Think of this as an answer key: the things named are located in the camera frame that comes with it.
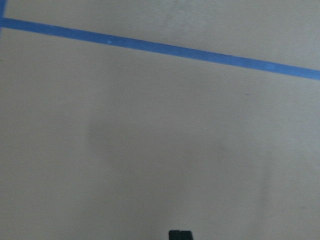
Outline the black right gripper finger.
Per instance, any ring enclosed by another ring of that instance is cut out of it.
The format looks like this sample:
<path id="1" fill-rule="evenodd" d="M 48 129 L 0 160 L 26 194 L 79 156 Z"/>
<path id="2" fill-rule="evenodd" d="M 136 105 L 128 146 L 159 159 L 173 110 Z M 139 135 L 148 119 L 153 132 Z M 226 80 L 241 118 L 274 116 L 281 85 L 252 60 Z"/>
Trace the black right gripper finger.
<path id="1" fill-rule="evenodd" d="M 180 230 L 170 230 L 168 232 L 169 240 L 181 240 L 181 231 Z"/>
<path id="2" fill-rule="evenodd" d="M 181 240 L 193 240 L 193 233 L 190 230 L 180 231 Z"/>

